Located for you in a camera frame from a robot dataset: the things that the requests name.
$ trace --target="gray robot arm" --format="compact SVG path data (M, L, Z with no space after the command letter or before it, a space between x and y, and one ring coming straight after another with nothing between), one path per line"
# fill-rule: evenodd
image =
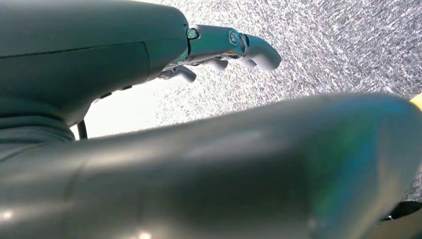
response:
M1 97L27 100L67 125L113 91L157 77L194 80L186 64L234 58L273 70L281 61L260 38L226 27L189 29L179 10L135 1L2 0L0 32Z

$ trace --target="plastic casing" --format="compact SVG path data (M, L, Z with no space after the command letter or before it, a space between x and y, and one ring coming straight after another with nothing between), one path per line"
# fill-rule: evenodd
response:
M144 2L0 0L1 99L72 125L92 100L156 78L187 49L187 26L176 8Z

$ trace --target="black wire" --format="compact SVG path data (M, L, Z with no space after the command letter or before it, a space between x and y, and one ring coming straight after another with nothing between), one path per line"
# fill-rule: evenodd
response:
M78 134L79 134L79 140L88 138L87 126L85 125L85 120L82 120L81 122L78 123Z

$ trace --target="robotic hand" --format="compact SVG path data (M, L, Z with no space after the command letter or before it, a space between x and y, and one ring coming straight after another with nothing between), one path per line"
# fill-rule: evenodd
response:
M197 25L186 32L188 48L184 54L168 64L158 78L170 79L181 76L194 81L196 74L183 65L206 65L224 70L228 60L236 59L247 67L275 70L281 57L265 40L232 28Z

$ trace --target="gray carpet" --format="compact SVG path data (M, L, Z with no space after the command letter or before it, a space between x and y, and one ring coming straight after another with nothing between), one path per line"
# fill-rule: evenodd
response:
M260 36L277 48L283 61L274 72L245 69L236 63L224 72L197 67L198 79L193 84L157 81L125 93L132 96L110 97L93 111L101 116L99 109L110 109L118 97L136 99L131 105L135 113L130 116L136 123L116 108L117 116L110 123L123 121L126 128L99 128L97 135L190 121L319 93L386 92L410 99L422 92L420 0L154 2L177 7L191 23L231 26ZM90 114L94 122L95 113ZM422 201L421 186L413 186L409 199Z

